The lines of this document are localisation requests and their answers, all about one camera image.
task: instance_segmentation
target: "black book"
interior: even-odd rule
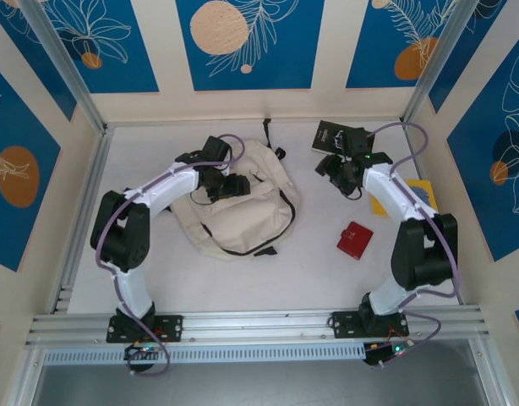
[[[349,134],[349,140],[351,143],[352,138],[357,139],[357,137],[363,133],[369,134],[369,131],[363,127],[355,129],[346,125],[330,123],[329,121],[321,120],[312,143],[312,150],[321,152],[322,154],[351,156],[351,151],[344,151],[343,140],[345,134]],[[374,136],[367,139],[367,144],[369,147],[369,151],[367,152],[371,153],[372,146],[374,144]]]

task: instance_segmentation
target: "black mounting bracket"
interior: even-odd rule
[[[335,338],[389,337],[392,331],[403,337],[410,335],[406,317],[402,313],[375,315],[368,294],[357,311],[333,312],[329,325],[335,332]]]
[[[180,343],[183,334],[181,315],[155,315],[154,305],[141,321],[160,338],[163,343]],[[107,343],[152,343],[152,338],[130,317],[117,309],[109,320]]]

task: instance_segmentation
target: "white backpack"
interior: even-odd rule
[[[210,204],[202,188],[171,205],[197,249],[222,260],[275,255],[275,246],[292,231],[300,202],[275,152],[257,140],[244,143],[244,155],[231,173],[247,177],[249,195]],[[240,144],[232,144],[233,156],[240,152]]]

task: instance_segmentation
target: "red wallet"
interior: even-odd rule
[[[336,246],[356,260],[361,259],[361,255],[369,245],[373,232],[356,222],[350,222],[347,229],[341,234],[342,238]]]

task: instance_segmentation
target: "white floor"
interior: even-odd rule
[[[376,129],[386,122],[340,122]],[[279,255],[225,262],[200,255],[177,220],[163,212],[151,226],[147,285],[161,312],[337,309],[357,306],[363,295],[389,275],[391,251],[398,225],[374,217],[370,196],[345,199],[314,169],[324,157],[310,150],[318,122],[274,122],[270,125],[274,147],[287,151],[283,165],[297,186],[302,205],[292,236]],[[245,139],[265,140],[257,123],[218,121],[179,123],[152,127],[122,127],[115,131],[96,201],[108,190],[122,191],[154,178],[187,151],[201,148],[208,135],[233,133]],[[376,136],[375,151],[385,151],[393,161],[409,154],[402,129],[390,128]],[[403,178],[417,178],[407,163]],[[341,231],[355,221],[374,236],[360,261],[340,251]],[[439,290],[452,290],[451,282]],[[453,305],[456,299],[423,296],[413,305]],[[113,313],[117,299],[110,277],[96,267],[94,250],[85,243],[69,313]]]

